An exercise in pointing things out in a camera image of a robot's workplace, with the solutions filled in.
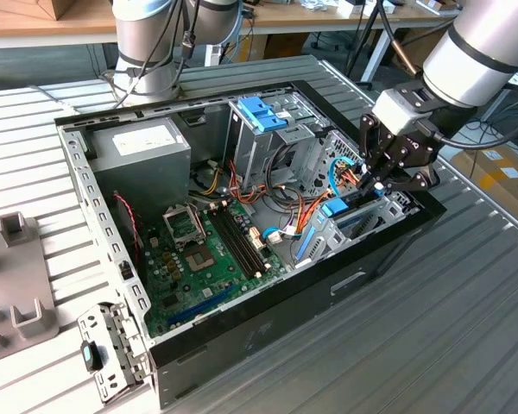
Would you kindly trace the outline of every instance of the gray stand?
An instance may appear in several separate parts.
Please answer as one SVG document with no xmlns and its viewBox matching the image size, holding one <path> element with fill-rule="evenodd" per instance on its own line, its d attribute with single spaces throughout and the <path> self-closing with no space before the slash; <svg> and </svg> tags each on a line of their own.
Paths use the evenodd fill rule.
<svg viewBox="0 0 518 414">
<path fill-rule="evenodd" d="M 59 329 L 36 220 L 0 216 L 0 359 Z"/>
</svg>

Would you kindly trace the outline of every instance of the white label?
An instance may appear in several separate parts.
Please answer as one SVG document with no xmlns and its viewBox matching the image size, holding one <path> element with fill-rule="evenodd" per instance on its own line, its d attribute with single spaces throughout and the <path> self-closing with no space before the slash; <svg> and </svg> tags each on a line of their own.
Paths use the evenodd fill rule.
<svg viewBox="0 0 518 414">
<path fill-rule="evenodd" d="M 113 143 L 121 155 L 140 153 L 175 142 L 165 125 L 125 132 L 113 137 Z"/>
<path fill-rule="evenodd" d="M 518 179 L 518 170 L 512 166 L 509 166 L 508 168 L 501 168 L 501 171 L 503 171 L 510 179 Z"/>
<path fill-rule="evenodd" d="M 483 151 L 483 153 L 490 160 L 493 160 L 493 161 L 502 160 L 502 156 L 497 151 Z"/>
<path fill-rule="evenodd" d="M 276 116 L 278 116 L 279 118 L 282 118 L 282 119 L 292 117 L 287 110 L 283 110 L 282 112 L 276 112 Z"/>
</svg>

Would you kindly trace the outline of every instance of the metal table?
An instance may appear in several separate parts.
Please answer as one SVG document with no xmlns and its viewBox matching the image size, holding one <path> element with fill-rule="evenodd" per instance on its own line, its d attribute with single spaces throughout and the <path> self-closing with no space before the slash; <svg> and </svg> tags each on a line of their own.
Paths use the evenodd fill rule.
<svg viewBox="0 0 518 414">
<path fill-rule="evenodd" d="M 370 100 L 312 57 L 185 71 L 189 95 L 304 79 L 357 121 Z M 100 81 L 45 87 L 109 108 Z M 94 412 L 75 319 L 111 289 L 77 205 L 53 118 L 30 89 L 0 91 L 0 214 L 38 219 L 60 334 L 0 360 L 0 412 Z M 443 161 L 448 212 L 382 278 L 169 409 L 173 413 L 518 412 L 518 223 Z M 156 412 L 146 386 L 104 412 Z"/>
</svg>

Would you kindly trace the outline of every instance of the cardboard box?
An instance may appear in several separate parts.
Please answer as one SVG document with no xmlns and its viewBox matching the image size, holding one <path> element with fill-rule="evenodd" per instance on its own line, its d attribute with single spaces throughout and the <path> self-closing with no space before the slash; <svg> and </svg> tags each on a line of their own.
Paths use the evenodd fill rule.
<svg viewBox="0 0 518 414">
<path fill-rule="evenodd" d="M 451 163 L 470 177 L 474 151 L 461 151 Z M 518 154 L 508 146 L 478 151 L 471 180 L 518 219 Z"/>
<path fill-rule="evenodd" d="M 457 3 L 454 0 L 421 0 L 430 9 L 437 11 L 455 10 Z"/>
<path fill-rule="evenodd" d="M 59 20 L 76 0 L 0 0 L 0 10 L 18 15 Z"/>
</svg>

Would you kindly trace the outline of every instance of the yellow wire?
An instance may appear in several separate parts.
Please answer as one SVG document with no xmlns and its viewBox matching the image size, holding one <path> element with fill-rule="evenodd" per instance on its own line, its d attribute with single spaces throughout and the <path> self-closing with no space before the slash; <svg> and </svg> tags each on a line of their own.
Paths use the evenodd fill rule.
<svg viewBox="0 0 518 414">
<path fill-rule="evenodd" d="M 208 195 L 212 194 L 215 191 L 215 189 L 217 189 L 217 181 L 218 181 L 218 174 L 219 174 L 219 172 L 220 172 L 219 169 L 217 169 L 215 171 L 215 177 L 213 177 L 213 182 L 211 184 L 211 187 L 209 187 L 207 190 L 202 192 L 202 194 L 204 196 L 208 196 Z"/>
</svg>

